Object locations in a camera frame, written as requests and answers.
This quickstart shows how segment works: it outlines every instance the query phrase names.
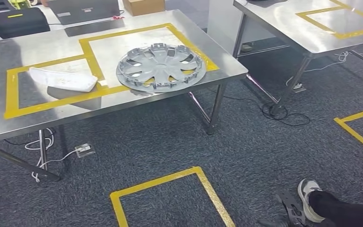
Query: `yellow tape square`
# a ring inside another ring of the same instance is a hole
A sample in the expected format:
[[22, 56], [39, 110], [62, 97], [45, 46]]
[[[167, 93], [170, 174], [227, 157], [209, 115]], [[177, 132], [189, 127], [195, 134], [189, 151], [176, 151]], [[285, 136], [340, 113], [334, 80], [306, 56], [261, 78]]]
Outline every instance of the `yellow tape square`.
[[202, 186], [204, 186], [205, 191], [207, 192], [209, 198], [213, 202], [216, 210], [218, 211], [219, 215], [221, 216], [222, 220], [224, 221], [225, 225], [227, 227], [234, 227], [235, 224], [233, 223], [232, 219], [230, 218], [230, 215], [227, 213], [226, 209], [224, 208], [222, 202], [220, 201], [218, 195], [216, 194], [214, 188], [212, 187], [211, 183], [205, 176], [204, 172], [202, 171], [201, 167], [194, 166], [190, 169], [186, 169], [174, 174], [170, 174], [167, 176], [163, 176], [157, 179], [154, 179], [152, 181], [148, 181], [145, 183], [141, 183], [135, 186], [132, 186], [130, 188], [126, 188], [120, 191], [112, 192], [110, 194], [110, 198], [112, 201], [113, 209], [116, 214], [116, 218], [118, 220], [120, 227], [127, 227], [129, 226], [126, 220], [126, 216], [124, 214], [123, 207], [120, 202], [120, 197], [129, 195], [135, 192], [139, 192], [141, 190], [151, 188], [166, 182], [170, 182], [191, 174], [196, 174], [198, 176], [199, 181], [202, 183]]
[[351, 122], [357, 119], [363, 118], [363, 112], [357, 113], [354, 115], [351, 115], [349, 117], [345, 117], [343, 119], [335, 118], [334, 120], [348, 133], [350, 133], [352, 136], [354, 136], [357, 140], [359, 140], [361, 143], [363, 143], [363, 137], [358, 134], [354, 129], [352, 129], [350, 126], [346, 124], [346, 122]]
[[331, 7], [331, 8], [326, 8], [326, 9], [318, 9], [318, 10], [312, 10], [312, 11], [307, 11], [307, 12], [302, 12], [302, 13], [296, 13], [296, 15], [298, 15], [299, 17], [303, 18], [304, 20], [308, 21], [309, 23], [319, 27], [320, 29], [330, 33], [331, 35], [334, 35], [336, 38], [338, 39], [347, 39], [350, 37], [355, 37], [355, 36], [359, 36], [359, 35], [363, 35], [363, 30], [359, 30], [359, 31], [353, 31], [350, 33], [338, 33], [336, 31], [334, 31], [333, 29], [317, 22], [316, 20], [310, 18], [308, 15], [311, 14], [317, 14], [317, 13], [323, 13], [323, 12], [330, 12], [330, 11], [334, 11], [334, 10], [340, 10], [340, 9], [345, 9], [345, 10], [349, 10], [351, 12], [357, 13], [358, 15], [360, 15], [361, 17], [363, 17], [363, 11], [360, 11], [356, 8], [353, 8], [347, 4], [344, 4], [338, 0], [329, 0], [339, 6], [337, 7]]
[[82, 55], [77, 55], [77, 56], [72, 56], [72, 57], [68, 57], [68, 58], [57, 59], [57, 60], [53, 60], [53, 61], [47, 61], [47, 62], [43, 62], [43, 63], [39, 63], [39, 64], [23, 66], [23, 67], [7, 70], [6, 111], [4, 113], [4, 118], [10, 119], [10, 118], [14, 118], [14, 117], [19, 117], [22, 115], [32, 114], [32, 113], [36, 113], [39, 111], [49, 110], [49, 109], [59, 107], [62, 105], [78, 103], [78, 102], [90, 100], [93, 98], [99, 98], [99, 97], [102, 97], [105, 95], [110, 95], [110, 94], [129, 90], [128, 87], [123, 86], [123, 85], [117, 86], [117, 87], [108, 87], [107, 85], [101, 86], [99, 83], [97, 83], [96, 91], [93, 91], [93, 92], [81, 94], [78, 96], [72, 96], [72, 97], [68, 97], [68, 98], [64, 98], [64, 99], [59, 99], [59, 100], [55, 100], [55, 101], [51, 101], [51, 102], [47, 102], [47, 103], [42, 103], [42, 104], [38, 104], [38, 105], [32, 105], [32, 106], [28, 106], [28, 107], [24, 107], [24, 108], [19, 108], [18, 74], [21, 72], [28, 71], [30, 67], [42, 68], [42, 67], [47, 67], [47, 66], [52, 66], [52, 65], [56, 65], [56, 64], [69, 62], [69, 61], [86, 59], [92, 75], [98, 77], [98, 81], [102, 81], [102, 80], [105, 80], [105, 77], [98, 64], [98, 61], [96, 60], [94, 51], [92, 50], [91, 45], [89, 43], [90, 41], [95, 41], [95, 40], [100, 40], [100, 39], [105, 39], [105, 38], [115, 37], [115, 36], [120, 36], [120, 35], [133, 34], [133, 33], [138, 33], [138, 32], [145, 32], [145, 31], [150, 31], [150, 30], [159, 29], [159, 28], [169, 29], [169, 31], [171, 31], [173, 33], [173, 35], [175, 35], [185, 46], [189, 47], [196, 54], [198, 54], [205, 61], [206, 66], [207, 66], [207, 71], [213, 71], [213, 70], [219, 69], [219, 67], [211, 59], [209, 59], [197, 46], [195, 46], [190, 40], [188, 40], [183, 35], [183, 33], [178, 31], [176, 29], [176, 27], [174, 27], [171, 23], [84, 38], [84, 39], [79, 40], [79, 43], [80, 43], [81, 48], [84, 53]]

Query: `tape marking on floor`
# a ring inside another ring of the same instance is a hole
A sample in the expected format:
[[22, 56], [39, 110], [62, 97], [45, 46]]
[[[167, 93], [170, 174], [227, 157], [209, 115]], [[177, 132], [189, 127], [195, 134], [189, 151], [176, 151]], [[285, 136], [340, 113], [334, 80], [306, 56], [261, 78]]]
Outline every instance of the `tape marking on floor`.
[[357, 140], [359, 140], [361, 143], [363, 143], [363, 136], [361, 136], [360, 134], [358, 134], [354, 129], [352, 129], [350, 126], [348, 126], [346, 124], [346, 122], [351, 122], [354, 120], [358, 120], [360, 118], [363, 118], [363, 112], [361, 113], [356, 113], [354, 115], [345, 117], [343, 119], [339, 119], [339, 118], [335, 118], [334, 120], [343, 128], [345, 129], [348, 133], [350, 133], [352, 136], [354, 136]]
[[157, 179], [154, 179], [152, 181], [148, 181], [145, 183], [137, 184], [135, 186], [132, 186], [130, 188], [126, 188], [120, 191], [112, 192], [110, 194], [110, 198], [112, 201], [113, 209], [115, 210], [116, 218], [119, 222], [120, 227], [128, 227], [126, 216], [124, 214], [123, 207], [120, 202], [120, 197], [129, 195], [135, 192], [139, 192], [141, 190], [151, 188], [166, 182], [170, 182], [188, 175], [196, 174], [199, 178], [199, 181], [201, 182], [202, 186], [204, 187], [205, 191], [207, 192], [209, 198], [211, 199], [212, 203], [214, 204], [216, 210], [218, 211], [219, 215], [221, 216], [222, 220], [224, 221], [225, 225], [227, 227], [234, 227], [235, 224], [230, 218], [229, 213], [227, 213], [225, 207], [223, 206], [222, 202], [220, 201], [218, 195], [216, 194], [214, 188], [212, 187], [211, 183], [207, 179], [207, 177], [204, 174], [204, 171], [202, 171], [201, 167], [194, 166], [190, 169], [186, 169], [174, 174], [170, 174], [167, 176], [163, 176]]

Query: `cardboard box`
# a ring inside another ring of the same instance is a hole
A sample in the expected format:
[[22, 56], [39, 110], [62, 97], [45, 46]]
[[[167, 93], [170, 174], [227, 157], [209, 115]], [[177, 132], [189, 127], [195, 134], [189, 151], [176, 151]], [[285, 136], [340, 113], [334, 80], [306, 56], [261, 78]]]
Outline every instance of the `cardboard box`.
[[123, 5], [133, 16], [165, 11], [165, 0], [123, 0]]

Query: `white sneaker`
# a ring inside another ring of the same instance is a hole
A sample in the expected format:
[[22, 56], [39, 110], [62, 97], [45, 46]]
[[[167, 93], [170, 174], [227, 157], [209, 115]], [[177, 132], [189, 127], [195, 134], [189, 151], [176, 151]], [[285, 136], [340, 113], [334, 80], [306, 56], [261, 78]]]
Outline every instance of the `white sneaker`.
[[315, 213], [308, 201], [308, 195], [310, 194], [310, 192], [322, 191], [317, 182], [314, 180], [309, 181], [307, 179], [304, 179], [298, 184], [297, 191], [298, 195], [302, 200], [302, 208], [307, 219], [315, 223], [322, 222], [325, 218]]

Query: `black cable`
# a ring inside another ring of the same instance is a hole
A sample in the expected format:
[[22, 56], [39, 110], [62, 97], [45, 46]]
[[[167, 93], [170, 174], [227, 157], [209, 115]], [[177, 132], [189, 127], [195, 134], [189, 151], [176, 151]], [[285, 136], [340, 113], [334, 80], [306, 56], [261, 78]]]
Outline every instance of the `black cable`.
[[[52, 134], [50, 134], [50, 135], [48, 135], [48, 136], [46, 136], [45, 138], [49, 138], [50, 136], [52, 136], [52, 135], [55, 135], [56, 134], [56, 130], [54, 129], [54, 128], [49, 128], [51, 131], [52, 131]], [[16, 145], [16, 146], [18, 146], [18, 145], [26, 145], [27, 143], [31, 143], [31, 142], [33, 142], [33, 141], [29, 141], [29, 142], [24, 142], [24, 143], [13, 143], [13, 142], [10, 142], [9, 140], [7, 140], [7, 139], [4, 139], [4, 141], [5, 142], [7, 142], [8, 144], [11, 144], [11, 145]]]
[[[275, 115], [272, 115], [270, 113], [271, 109], [275, 106], [274, 103], [265, 103], [264, 105], [262, 105], [262, 107], [257, 103], [257, 101], [255, 101], [254, 99], [250, 99], [250, 98], [234, 98], [234, 97], [229, 97], [229, 96], [223, 96], [225, 98], [228, 99], [232, 99], [232, 100], [238, 100], [238, 101], [243, 101], [243, 100], [247, 100], [247, 101], [252, 101], [255, 103], [255, 105], [259, 108], [259, 110], [261, 111], [262, 115], [270, 120], [273, 121], [278, 121], [280, 123], [283, 123], [285, 125], [288, 126], [303, 126], [303, 125], [307, 125], [311, 122], [311, 118], [309, 118], [308, 116], [302, 114], [302, 113], [290, 113], [289, 111], [286, 109], [286, 107], [282, 106], [283, 110], [284, 110], [284, 115], [282, 117], [276, 117]], [[306, 121], [304, 123], [299, 123], [299, 124], [290, 124], [285, 122], [285, 120], [287, 120], [289, 117], [291, 116], [301, 116], [303, 117]]]

